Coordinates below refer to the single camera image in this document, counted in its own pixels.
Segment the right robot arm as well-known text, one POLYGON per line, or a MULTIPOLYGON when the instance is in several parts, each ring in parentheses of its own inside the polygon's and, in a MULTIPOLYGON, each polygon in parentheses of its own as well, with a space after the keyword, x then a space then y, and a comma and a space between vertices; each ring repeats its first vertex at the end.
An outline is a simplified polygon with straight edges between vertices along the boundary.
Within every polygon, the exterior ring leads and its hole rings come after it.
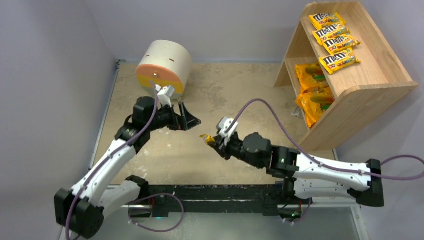
POLYGON ((223 159, 234 157, 268 175, 283 180, 282 191, 292 199, 317 197, 353 199, 359 205, 380 208, 385 205, 381 163, 349 163, 306 155, 297 149, 273 145, 257 132, 239 139, 234 133, 228 140, 217 135, 207 141, 223 159))

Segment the yellow m&m pack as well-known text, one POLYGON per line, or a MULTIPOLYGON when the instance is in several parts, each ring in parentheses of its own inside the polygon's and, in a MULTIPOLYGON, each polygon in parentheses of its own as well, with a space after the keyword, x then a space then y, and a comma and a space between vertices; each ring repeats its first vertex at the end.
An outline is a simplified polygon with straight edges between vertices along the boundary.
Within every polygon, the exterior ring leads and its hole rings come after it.
POLYGON ((361 60, 357 58, 352 48, 348 48, 328 56, 320 57, 318 61, 330 75, 343 68, 361 62, 361 60))
POLYGON ((214 147, 217 144, 216 138, 207 133, 201 134, 199 137, 210 147, 214 147))

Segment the yellow candy pack horizontal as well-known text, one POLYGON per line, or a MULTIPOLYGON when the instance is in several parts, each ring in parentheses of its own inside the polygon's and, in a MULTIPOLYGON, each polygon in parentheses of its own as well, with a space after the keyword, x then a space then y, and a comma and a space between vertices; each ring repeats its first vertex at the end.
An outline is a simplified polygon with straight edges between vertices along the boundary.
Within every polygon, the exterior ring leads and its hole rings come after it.
POLYGON ((335 23, 312 31, 312 36, 316 39, 320 46, 323 46, 325 41, 346 33, 350 33, 350 30, 346 25, 343 23, 335 23))

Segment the yellow candy pack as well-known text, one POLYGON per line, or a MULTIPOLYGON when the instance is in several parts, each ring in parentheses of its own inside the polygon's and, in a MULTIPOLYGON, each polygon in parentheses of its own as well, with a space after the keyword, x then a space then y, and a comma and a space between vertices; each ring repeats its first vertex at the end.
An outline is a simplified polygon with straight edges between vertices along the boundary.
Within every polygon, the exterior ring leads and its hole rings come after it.
POLYGON ((316 30, 320 30, 326 26, 341 23, 345 24, 346 21, 342 18, 342 16, 335 13, 316 13, 308 16, 309 21, 315 27, 316 30))
POLYGON ((333 55, 349 48, 353 48, 354 46, 360 44, 361 42, 349 33, 329 38, 322 42, 323 47, 330 55, 333 55))

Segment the yellow M&M pack front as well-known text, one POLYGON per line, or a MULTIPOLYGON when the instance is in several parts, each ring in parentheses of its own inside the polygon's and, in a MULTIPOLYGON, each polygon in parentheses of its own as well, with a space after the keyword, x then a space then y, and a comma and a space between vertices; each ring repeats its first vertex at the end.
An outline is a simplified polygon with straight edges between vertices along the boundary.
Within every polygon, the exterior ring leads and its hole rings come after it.
POLYGON ((216 138, 207 133, 201 134, 199 137, 210 147, 214 147, 217 144, 216 138))

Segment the large orange candy bag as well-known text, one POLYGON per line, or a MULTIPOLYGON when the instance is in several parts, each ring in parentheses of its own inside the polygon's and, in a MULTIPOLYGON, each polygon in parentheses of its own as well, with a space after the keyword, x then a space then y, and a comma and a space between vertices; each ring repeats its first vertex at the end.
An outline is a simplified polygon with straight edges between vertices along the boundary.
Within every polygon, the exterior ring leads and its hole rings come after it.
POLYGON ((294 73, 299 80, 299 93, 313 92, 329 86, 327 78, 318 61, 313 63, 296 64, 294 73))
POLYGON ((335 98, 330 91, 304 92, 295 102, 303 110, 308 128, 312 128, 333 104, 335 98))

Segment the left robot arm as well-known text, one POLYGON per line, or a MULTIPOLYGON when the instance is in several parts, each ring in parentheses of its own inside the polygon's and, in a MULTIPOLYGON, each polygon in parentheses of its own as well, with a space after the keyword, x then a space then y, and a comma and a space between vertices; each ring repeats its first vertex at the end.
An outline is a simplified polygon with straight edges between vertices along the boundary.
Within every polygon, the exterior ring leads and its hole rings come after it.
POLYGON ((61 188, 54 196, 56 222, 71 233, 90 239, 96 235, 104 220, 120 207, 132 202, 144 202, 160 196, 151 193, 149 183, 135 175, 109 189, 121 169, 132 160, 151 139, 151 132, 168 128, 171 131, 188 131, 202 122, 188 112, 183 102, 175 113, 172 104, 158 103, 153 97, 137 99, 133 112, 117 131, 103 157, 69 190, 61 188))

